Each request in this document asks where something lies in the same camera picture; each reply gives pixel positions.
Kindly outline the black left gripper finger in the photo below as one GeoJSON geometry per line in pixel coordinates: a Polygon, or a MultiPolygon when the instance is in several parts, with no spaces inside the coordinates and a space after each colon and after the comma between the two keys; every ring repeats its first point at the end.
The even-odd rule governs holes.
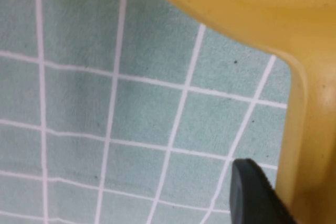
{"type": "Polygon", "coordinates": [[[233,224],[296,223],[264,171],[250,158],[232,163],[229,206],[233,224]]]}

